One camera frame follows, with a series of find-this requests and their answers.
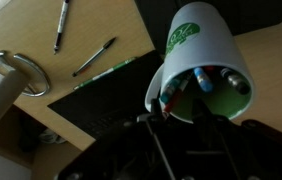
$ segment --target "wooden desk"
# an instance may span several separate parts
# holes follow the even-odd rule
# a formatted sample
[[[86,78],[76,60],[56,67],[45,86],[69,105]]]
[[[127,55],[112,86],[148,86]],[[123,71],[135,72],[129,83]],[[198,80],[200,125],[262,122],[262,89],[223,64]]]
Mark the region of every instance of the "wooden desk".
[[[39,98],[20,96],[15,105],[83,150],[93,138],[47,108],[78,83],[131,56],[154,49],[133,0],[72,1],[60,53],[53,55],[61,1],[12,0],[0,11],[0,50],[22,53],[40,64],[52,91]],[[118,39],[84,75],[71,74],[107,40]],[[282,131],[282,24],[237,36],[257,86],[254,118]]]

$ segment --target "pen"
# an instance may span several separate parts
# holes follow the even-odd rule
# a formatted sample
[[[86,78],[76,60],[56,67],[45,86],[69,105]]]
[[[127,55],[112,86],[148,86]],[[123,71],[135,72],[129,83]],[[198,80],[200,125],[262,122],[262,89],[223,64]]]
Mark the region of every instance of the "pen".
[[[181,80],[178,78],[173,78],[167,86],[164,88],[160,100],[167,104],[170,101],[170,98],[173,96],[176,89],[179,87]]]
[[[204,92],[211,92],[213,89],[213,84],[210,81],[209,76],[204,72],[201,67],[196,67],[193,69],[194,75]]]
[[[62,36],[62,31],[63,31],[63,26],[64,26],[65,18],[67,16],[67,12],[68,12],[69,1],[70,0],[64,0],[63,1],[61,15],[60,15],[60,20],[59,20],[59,26],[58,26],[57,40],[55,41],[55,44],[54,44],[54,54],[56,54],[59,51],[59,46],[60,46],[60,41],[61,41],[61,36]]]
[[[167,117],[168,114],[171,112],[172,108],[176,104],[176,102],[180,99],[185,87],[188,85],[190,78],[192,77],[193,72],[188,73],[181,81],[178,89],[173,94],[172,98],[170,99],[169,103],[163,109],[163,116]]]
[[[123,62],[113,66],[112,68],[110,68],[110,69],[108,69],[108,70],[106,70],[106,71],[104,71],[104,72],[94,76],[93,78],[91,78],[91,79],[89,79],[87,81],[84,81],[83,83],[77,85],[76,87],[73,88],[73,90],[77,90],[79,88],[82,88],[83,86],[86,86],[87,84],[89,84],[89,83],[91,83],[91,82],[93,82],[93,81],[95,81],[95,80],[97,80],[97,79],[99,79],[99,78],[101,78],[101,77],[111,73],[112,71],[115,71],[115,70],[125,66],[126,64],[129,64],[131,61],[135,60],[136,58],[137,57],[132,57],[130,59],[127,59],[127,60],[125,60],[125,61],[123,61]]]
[[[228,83],[240,94],[245,95],[250,92],[250,87],[244,82],[244,80],[229,68],[223,68],[221,70],[221,76],[226,78]]]
[[[86,67],[88,67],[94,60],[97,59],[105,50],[107,50],[111,44],[114,42],[115,37],[109,40],[107,43],[103,45],[103,47],[95,53],[87,62],[85,62],[76,72],[72,74],[73,77],[77,76],[79,73],[81,73]]]

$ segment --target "white cup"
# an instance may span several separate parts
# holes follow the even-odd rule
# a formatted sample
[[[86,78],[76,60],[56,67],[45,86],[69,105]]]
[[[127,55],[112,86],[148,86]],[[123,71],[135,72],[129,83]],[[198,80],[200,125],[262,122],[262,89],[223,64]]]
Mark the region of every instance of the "white cup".
[[[220,73],[210,77],[214,89],[202,92],[195,82],[189,82],[171,115],[192,123],[191,108],[194,98],[202,99],[214,114],[233,119],[248,109],[255,96],[255,87],[243,57],[237,48],[225,21],[210,4],[193,2],[182,7],[174,16],[169,32],[164,64],[154,75],[145,98],[145,106],[151,109],[151,99],[157,98],[161,87],[195,67],[217,66],[232,69],[250,86],[247,95],[232,88]]]

